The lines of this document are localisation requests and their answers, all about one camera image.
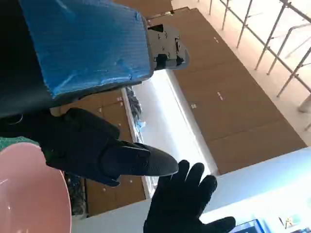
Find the gloved hand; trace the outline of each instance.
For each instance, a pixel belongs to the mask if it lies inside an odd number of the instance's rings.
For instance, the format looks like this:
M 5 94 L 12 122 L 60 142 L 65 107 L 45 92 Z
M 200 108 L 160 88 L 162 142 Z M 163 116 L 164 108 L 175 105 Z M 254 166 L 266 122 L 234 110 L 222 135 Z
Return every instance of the gloved hand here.
M 214 176 L 200 182 L 204 165 L 195 164 L 189 174 L 189 162 L 181 161 L 179 172 L 160 177 L 152 198 L 144 233 L 228 233 L 235 227 L 234 217 L 203 224 L 199 217 L 216 190 Z

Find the white countertop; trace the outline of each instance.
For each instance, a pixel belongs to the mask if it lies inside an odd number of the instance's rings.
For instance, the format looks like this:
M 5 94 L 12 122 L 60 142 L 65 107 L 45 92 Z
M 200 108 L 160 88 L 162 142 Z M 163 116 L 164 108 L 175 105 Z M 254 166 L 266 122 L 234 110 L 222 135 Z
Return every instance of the white countertop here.
M 128 124 L 129 124 L 130 131 L 131 131 L 131 136 L 132 136 L 133 142 L 138 142 L 137 137 L 136 137 L 138 132 L 135 128 L 134 118 L 133 118 L 132 111 L 130 108 L 128 96 L 126 94 L 125 88 L 123 88 L 121 91 L 122 91 L 124 106 L 126 109 L 127 120 L 128 120 Z M 154 188 L 152 186 L 152 181 L 151 181 L 150 177 L 146 177 L 146 176 L 142 176 L 141 180 L 142 180 L 142 185 L 144 187 L 146 199 L 149 199 L 149 198 L 151 198 L 151 194 L 153 193 L 153 190 L 154 190 Z

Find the blue object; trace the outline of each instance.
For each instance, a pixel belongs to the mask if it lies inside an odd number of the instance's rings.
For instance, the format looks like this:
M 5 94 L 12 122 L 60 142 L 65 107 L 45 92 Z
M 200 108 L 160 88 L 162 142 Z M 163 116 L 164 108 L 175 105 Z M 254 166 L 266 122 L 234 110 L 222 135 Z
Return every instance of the blue object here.
M 100 0 L 19 0 L 44 83 L 60 94 L 150 77 L 143 16 Z

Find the metal railing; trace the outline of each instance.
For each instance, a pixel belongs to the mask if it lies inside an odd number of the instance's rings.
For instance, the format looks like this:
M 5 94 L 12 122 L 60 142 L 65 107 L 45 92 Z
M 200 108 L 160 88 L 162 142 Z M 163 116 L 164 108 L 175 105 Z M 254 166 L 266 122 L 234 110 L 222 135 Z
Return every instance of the metal railing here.
M 244 33 L 245 29 L 247 29 L 247 30 L 248 30 L 248 31 L 263 45 L 263 50 L 262 50 L 261 55 L 260 55 L 260 57 L 259 57 L 259 59 L 258 59 L 258 62 L 257 62 L 256 67 L 255 67 L 255 70 L 258 69 L 258 67 L 259 67 L 259 65 L 260 65 L 260 63 L 261 63 L 261 60 L 262 60 L 262 58 L 263 58 L 265 52 L 266 52 L 266 51 L 269 51 L 269 52 L 275 57 L 275 59 L 274 59 L 274 61 L 272 62 L 271 67 L 270 67 L 270 69 L 269 69 L 269 71 L 268 71 L 267 74 L 269 75 L 269 74 L 271 73 L 271 71 L 273 70 L 273 68 L 274 68 L 274 66 L 275 66 L 275 64 L 276 64 L 277 61 L 279 61 L 279 62 L 290 72 L 290 76 L 289 76 L 288 80 L 286 81 L 286 83 L 284 84 L 284 86 L 281 88 L 281 90 L 280 90 L 280 92 L 278 93 L 277 97 L 279 97 L 279 96 L 282 94 L 282 92 L 284 91 L 284 89 L 287 87 L 287 85 L 289 84 L 289 82 L 290 82 L 293 78 L 296 78 L 296 79 L 311 93 L 311 87 L 309 87 L 309 86 L 299 77 L 299 74 L 297 73 L 298 70 L 299 70 L 301 67 L 306 66 L 306 65 L 310 65 L 310 63 L 305 64 L 304 62 L 305 62 L 306 58 L 309 56 L 309 54 L 311 53 L 311 48 L 306 52 L 306 54 L 303 56 L 303 58 L 301 59 L 301 61 L 299 62 L 299 64 L 296 66 L 296 68 L 295 68 L 294 70 L 292 70 L 292 69 L 290 68 L 290 66 L 289 66 L 283 59 L 280 58 L 280 54 L 281 54 L 281 52 L 282 52 L 282 50 L 283 50 L 283 48 L 284 48 L 286 42 L 288 41 L 290 35 L 293 33 L 293 31 L 296 30 L 296 29 L 298 29 L 298 28 L 303 28 L 303 27 L 308 27 L 308 26 L 310 26 L 310 25 L 311 25 L 311 18 L 308 17 L 308 16 L 307 16 L 306 14 L 304 14 L 303 12 L 301 12 L 300 10 L 298 10 L 296 7 L 294 7 L 294 6 L 292 5 L 291 2 L 288 2 L 288 0 L 279 0 L 279 1 L 282 3 L 282 7 L 281 7 L 281 9 L 280 9 L 280 11 L 279 11 L 279 13 L 278 13 L 278 15 L 277 15 L 276 21 L 274 22 L 274 25 L 273 25 L 273 27 L 272 27 L 272 30 L 270 31 L 270 34 L 269 34 L 269 36 L 268 36 L 268 39 L 264 42 L 264 41 L 259 37 L 259 35 L 257 35 L 257 34 L 254 32 L 254 30 L 252 30 L 252 29 L 249 27 L 249 25 L 247 24 L 247 20 L 248 20 L 250 17 L 252 17 L 252 16 L 250 16 L 249 14 L 250 14 L 250 10 L 251 10 L 252 4 L 253 4 L 253 0 L 250 0 L 250 1 L 249 1 L 248 8 L 247 8 L 247 11 L 246 11 L 244 20 L 241 19 L 241 18 L 238 16 L 238 14 L 235 13 L 235 12 L 232 10 L 232 8 L 229 6 L 230 0 L 226 0 L 226 2 L 224 2 L 223 0 L 219 0 L 219 1 L 225 6 L 225 13 L 224 13 L 224 19 L 223 19 L 223 23 L 222 23 L 222 30 L 225 28 L 225 21 L 226 21 L 226 17 L 227 17 L 228 11 L 229 11 L 230 13 L 232 13 L 232 14 L 237 18 L 237 20 L 242 24 L 242 29 L 241 29 L 241 31 L 240 31 L 240 35 L 239 35 L 239 39 L 238 39 L 238 43 L 237 43 L 237 48 L 238 48 L 239 45 L 240 45 L 240 42 L 241 42 L 241 39 L 242 39 L 242 36 L 243 36 L 243 33 Z M 210 0 L 210 6 L 209 6 L 209 14 L 210 14 L 210 15 L 211 15 L 211 12 L 212 12 L 212 3 L 213 3 L 213 1 Z M 300 24 L 300 25 L 291 27 L 291 28 L 288 30 L 288 32 L 287 32 L 287 34 L 286 34 L 286 36 L 285 36 L 285 38 L 284 38 L 284 40 L 283 40 L 283 42 L 282 42 L 282 44 L 281 44 L 279 50 L 278 50 L 278 52 L 275 53 L 275 52 L 270 48 L 269 43 L 270 43 L 270 41 L 271 41 L 272 39 L 274 39 L 274 38 L 273 38 L 273 34 L 274 34 L 274 32 L 275 32 L 275 30 L 276 30 L 276 28 L 277 28 L 277 26 L 278 26 L 278 24 L 279 24 L 279 21 L 280 21 L 282 15 L 283 15 L 283 13 L 284 13 L 284 10 L 285 10 L 286 8 L 289 8 L 289 9 L 293 10 L 294 12 L 296 12 L 299 16 L 301 16 L 301 17 L 302 17 L 304 20 L 306 20 L 308 23 L 304 23 L 304 24 Z

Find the floor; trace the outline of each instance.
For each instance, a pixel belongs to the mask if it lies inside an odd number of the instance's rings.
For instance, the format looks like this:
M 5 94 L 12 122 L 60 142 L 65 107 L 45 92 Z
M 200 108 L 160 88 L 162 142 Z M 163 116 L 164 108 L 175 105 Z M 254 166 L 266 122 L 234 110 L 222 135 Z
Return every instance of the floor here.
M 300 82 L 293 79 L 280 98 L 277 98 L 277 93 L 289 78 L 290 73 L 282 65 L 277 63 L 268 76 L 266 73 L 274 59 L 269 52 L 265 53 L 258 70 L 254 70 L 263 49 L 262 44 L 257 41 L 250 32 L 245 30 L 239 49 L 237 49 L 236 45 L 242 24 L 239 23 L 231 13 L 228 13 L 225 29 L 222 31 L 221 26 L 225 7 L 218 0 L 214 0 L 212 14 L 208 15 L 209 1 L 210 0 L 200 0 L 200 2 L 196 0 L 173 0 L 172 5 L 174 9 L 188 6 L 189 8 L 198 8 L 200 10 L 223 40 L 230 46 L 236 56 L 243 62 L 253 78 L 266 92 L 300 137 L 308 146 L 311 146 L 311 130 L 310 132 L 305 130 L 306 126 L 311 123 L 311 114 L 301 113 L 297 110 L 310 93 Z M 301 71 L 300 76 L 308 82 L 307 78 L 310 74 L 310 70 L 305 69 Z

